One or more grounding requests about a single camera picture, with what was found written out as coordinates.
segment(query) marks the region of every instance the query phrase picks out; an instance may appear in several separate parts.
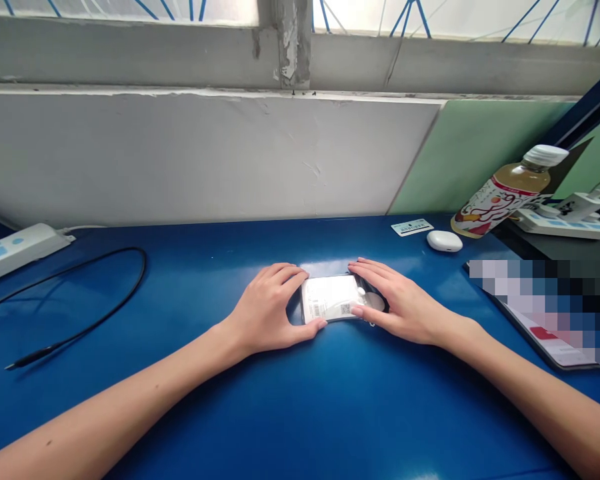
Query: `blue table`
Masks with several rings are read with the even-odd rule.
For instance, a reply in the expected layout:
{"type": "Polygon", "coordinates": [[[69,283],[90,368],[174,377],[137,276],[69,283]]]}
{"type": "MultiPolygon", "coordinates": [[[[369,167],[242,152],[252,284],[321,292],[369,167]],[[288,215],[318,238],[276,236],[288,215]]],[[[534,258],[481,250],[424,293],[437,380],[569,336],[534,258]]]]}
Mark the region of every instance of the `blue table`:
{"type": "MultiPolygon", "coordinates": [[[[127,246],[147,276],[118,314],[70,348],[21,371],[4,366],[63,339],[133,284],[125,252],[0,306],[0,448],[159,360],[229,314],[264,265],[344,273],[358,256],[387,263],[449,308],[549,370],[461,266],[517,258],[488,235],[449,255],[425,234],[390,228],[417,217],[130,227],[77,232],[76,242],[0,279],[0,297],[54,271],[127,246]]],[[[448,215],[428,215],[438,229],[448,215]]],[[[299,299],[289,306],[300,323],[299,299]]],[[[559,374],[600,402],[600,371],[559,374]]],[[[330,324],[309,343],[256,355],[171,410],[108,478],[557,479],[569,470],[486,380],[434,347],[362,321],[330,324]]]]}

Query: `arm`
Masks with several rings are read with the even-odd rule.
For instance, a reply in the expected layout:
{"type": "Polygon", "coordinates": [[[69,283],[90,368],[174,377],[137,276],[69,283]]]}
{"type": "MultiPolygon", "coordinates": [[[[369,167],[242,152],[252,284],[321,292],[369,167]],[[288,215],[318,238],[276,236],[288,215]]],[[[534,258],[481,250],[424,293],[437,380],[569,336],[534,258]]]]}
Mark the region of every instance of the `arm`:
{"type": "Polygon", "coordinates": [[[412,280],[366,259],[349,269],[388,300],[390,313],[354,315],[416,343],[448,350],[484,375],[584,479],[600,479],[600,404],[492,338],[474,320],[440,305],[412,280]]]}
{"type": "Polygon", "coordinates": [[[263,269],[224,321],[0,450],[0,479],[102,478],[198,385],[253,353],[314,338],[324,320],[295,327],[285,313],[307,277],[288,263],[263,269]]]}

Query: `juice bottle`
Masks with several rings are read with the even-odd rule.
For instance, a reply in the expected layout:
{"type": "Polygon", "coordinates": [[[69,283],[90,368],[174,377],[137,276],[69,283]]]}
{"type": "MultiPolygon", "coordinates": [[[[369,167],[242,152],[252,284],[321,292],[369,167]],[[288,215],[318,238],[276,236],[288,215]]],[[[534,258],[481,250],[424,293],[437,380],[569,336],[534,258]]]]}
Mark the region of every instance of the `juice bottle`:
{"type": "Polygon", "coordinates": [[[547,170],[562,162],[567,150],[536,145],[520,163],[500,168],[451,219],[454,232],[481,238],[511,212],[520,208],[549,184],[547,170]]]}

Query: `window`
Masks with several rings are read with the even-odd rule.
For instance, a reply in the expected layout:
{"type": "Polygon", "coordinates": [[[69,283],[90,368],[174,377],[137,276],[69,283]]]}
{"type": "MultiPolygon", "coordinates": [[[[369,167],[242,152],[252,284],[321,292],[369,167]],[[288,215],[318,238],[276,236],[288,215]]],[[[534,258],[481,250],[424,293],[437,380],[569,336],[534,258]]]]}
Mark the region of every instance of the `window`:
{"type": "Polygon", "coordinates": [[[255,27],[257,0],[0,0],[0,15],[255,27]]]}
{"type": "Polygon", "coordinates": [[[316,33],[600,47],[600,0],[313,0],[316,33]]]}

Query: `white power strip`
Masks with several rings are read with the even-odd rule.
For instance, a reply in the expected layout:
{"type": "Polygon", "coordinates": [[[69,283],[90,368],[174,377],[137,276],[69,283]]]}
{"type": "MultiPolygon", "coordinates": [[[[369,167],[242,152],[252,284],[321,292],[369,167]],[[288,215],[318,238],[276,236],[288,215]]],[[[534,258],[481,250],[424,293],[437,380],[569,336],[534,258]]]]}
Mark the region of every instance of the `white power strip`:
{"type": "Polygon", "coordinates": [[[44,223],[20,230],[0,240],[0,277],[71,244],[72,235],[61,235],[44,223]]]}
{"type": "Polygon", "coordinates": [[[518,209],[513,216],[519,219],[515,224],[529,233],[600,240],[600,221],[598,220],[568,222],[560,220],[560,217],[545,218],[534,210],[528,209],[518,209]]]}

